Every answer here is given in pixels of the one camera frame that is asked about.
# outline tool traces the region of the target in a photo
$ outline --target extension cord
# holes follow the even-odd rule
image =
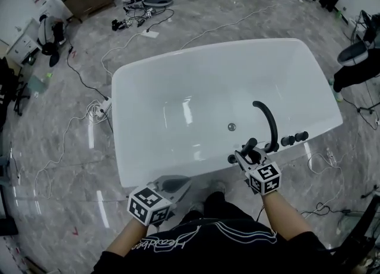
[[[95,112],[96,116],[98,116],[99,119],[103,118],[105,113],[107,113],[107,111],[111,107],[111,105],[112,105],[112,99],[108,97],[108,99],[103,101],[103,103],[100,105],[99,109],[96,110]]]

